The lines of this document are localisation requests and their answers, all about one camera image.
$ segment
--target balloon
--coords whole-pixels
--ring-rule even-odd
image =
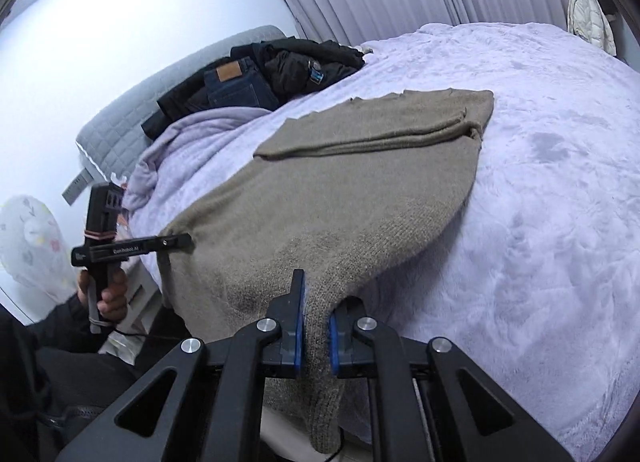
[[[28,195],[10,198],[0,209],[0,263],[17,283],[55,303],[65,302],[78,287],[56,219]]]

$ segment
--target sweater sleeve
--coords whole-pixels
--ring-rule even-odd
[[[28,326],[39,346],[66,352],[95,353],[106,341],[110,330],[92,334],[89,312],[76,296],[55,307],[44,320]]]

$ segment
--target bed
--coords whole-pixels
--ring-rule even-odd
[[[152,235],[249,162],[288,117],[354,96],[492,90],[465,209],[360,296],[404,336],[450,337],[577,461],[596,460],[640,390],[640,75],[540,24],[432,24],[366,45],[366,66],[324,92],[223,125],[212,124],[216,110],[202,112],[202,140],[176,132],[135,170],[92,163],[105,177],[132,174],[130,227]],[[88,158],[92,138],[89,128],[78,140]],[[185,156],[200,162],[176,183],[172,160]],[[154,258],[143,261],[161,284]],[[362,390],[345,393],[340,423],[367,441]]]

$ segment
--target triangular cutout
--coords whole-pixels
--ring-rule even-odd
[[[167,370],[158,377],[144,394],[132,402],[116,417],[120,428],[128,429],[142,437],[150,437],[156,430],[158,419],[164,408],[176,377],[175,370]]]
[[[474,376],[466,370],[458,370],[457,374],[480,435],[489,436],[513,425],[513,415]]]

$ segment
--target knit fabric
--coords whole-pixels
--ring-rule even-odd
[[[305,270],[303,377],[269,379],[265,402],[302,416],[317,450],[339,442],[332,309],[422,251],[455,216],[493,107],[489,91],[404,92],[289,120],[163,232],[194,239],[193,252],[159,253],[158,263],[165,297],[207,342],[264,316],[292,271]]]

